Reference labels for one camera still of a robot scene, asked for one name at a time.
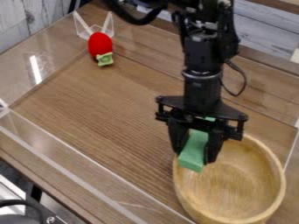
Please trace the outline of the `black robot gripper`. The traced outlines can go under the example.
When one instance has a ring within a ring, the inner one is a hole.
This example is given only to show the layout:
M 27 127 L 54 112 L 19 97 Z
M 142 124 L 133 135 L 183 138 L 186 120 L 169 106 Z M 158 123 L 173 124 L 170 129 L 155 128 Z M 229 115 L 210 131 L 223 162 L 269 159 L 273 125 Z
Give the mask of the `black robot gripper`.
M 155 119 L 169 126 L 173 150 L 181 154 L 190 130 L 209 133 L 205 163 L 218 159 L 227 139 L 242 140 L 249 115 L 225 103 L 221 96 L 222 73 L 183 73 L 183 95 L 159 95 L 155 98 Z

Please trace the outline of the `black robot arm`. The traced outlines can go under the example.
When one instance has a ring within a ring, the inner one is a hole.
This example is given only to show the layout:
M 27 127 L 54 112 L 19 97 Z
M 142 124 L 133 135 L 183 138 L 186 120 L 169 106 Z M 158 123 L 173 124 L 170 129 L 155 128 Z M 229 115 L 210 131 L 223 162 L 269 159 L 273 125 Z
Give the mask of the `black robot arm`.
M 103 0 L 107 7 L 133 25 L 149 25 L 174 4 L 173 13 L 183 52 L 183 95 L 155 98 L 155 119 L 165 122 L 173 150 L 193 165 L 217 161 L 227 140 L 243 138 L 249 115 L 222 100 L 226 66 L 238 69 L 231 59 L 239 54 L 234 21 L 234 0 L 134 0 L 150 9 L 135 17 L 119 0 Z

